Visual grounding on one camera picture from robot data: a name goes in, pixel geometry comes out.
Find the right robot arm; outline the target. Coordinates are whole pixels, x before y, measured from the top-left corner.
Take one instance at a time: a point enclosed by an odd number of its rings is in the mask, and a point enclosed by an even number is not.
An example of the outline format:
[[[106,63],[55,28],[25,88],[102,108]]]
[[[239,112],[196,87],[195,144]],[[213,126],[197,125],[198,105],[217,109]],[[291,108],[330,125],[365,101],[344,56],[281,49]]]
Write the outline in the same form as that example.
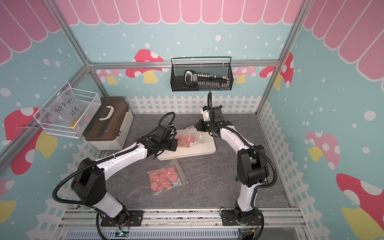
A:
[[[237,178],[242,185],[234,209],[236,220],[242,225],[251,220],[262,224],[264,216],[255,206],[255,200],[260,189],[270,188],[277,182],[274,163],[262,145],[252,144],[230,121],[225,121],[222,106],[213,106],[212,92],[208,93],[207,105],[201,109],[201,114],[203,119],[199,120],[195,128],[224,140],[237,154]]]

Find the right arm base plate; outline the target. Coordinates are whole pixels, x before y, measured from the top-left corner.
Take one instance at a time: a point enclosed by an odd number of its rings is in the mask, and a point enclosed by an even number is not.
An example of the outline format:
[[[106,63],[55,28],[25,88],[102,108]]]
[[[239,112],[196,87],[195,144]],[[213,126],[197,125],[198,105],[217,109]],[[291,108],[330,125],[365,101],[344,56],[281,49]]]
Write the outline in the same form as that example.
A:
[[[259,226],[264,224],[264,219],[260,211],[255,209],[242,212],[240,209],[225,209],[221,208],[219,214],[222,219],[223,226]]]

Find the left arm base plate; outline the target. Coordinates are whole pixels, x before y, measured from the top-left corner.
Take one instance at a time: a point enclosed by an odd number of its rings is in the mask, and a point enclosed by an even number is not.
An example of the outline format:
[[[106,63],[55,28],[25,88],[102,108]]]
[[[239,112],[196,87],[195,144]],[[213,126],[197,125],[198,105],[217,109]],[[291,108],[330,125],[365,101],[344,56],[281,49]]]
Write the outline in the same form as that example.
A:
[[[140,227],[143,220],[144,211],[140,210],[123,210],[115,218],[106,215],[102,217],[102,227]]]

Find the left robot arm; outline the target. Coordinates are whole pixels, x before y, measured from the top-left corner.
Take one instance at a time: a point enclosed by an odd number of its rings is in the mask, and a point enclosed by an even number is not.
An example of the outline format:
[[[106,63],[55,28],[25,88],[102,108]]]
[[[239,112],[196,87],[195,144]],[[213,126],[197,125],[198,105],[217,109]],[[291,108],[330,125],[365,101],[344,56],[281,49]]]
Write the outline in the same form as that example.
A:
[[[166,126],[158,122],[151,132],[135,139],[131,146],[96,161],[82,160],[78,170],[68,175],[54,188],[52,198],[62,204],[90,207],[100,217],[114,225],[124,225],[130,219],[130,214],[123,203],[107,192],[106,180],[137,161],[148,157],[157,158],[164,151],[176,151],[178,145],[174,125],[176,113],[167,113],[162,119],[168,116],[172,118]],[[59,197],[60,188],[67,182],[71,183],[71,189],[79,200],[65,200]]]

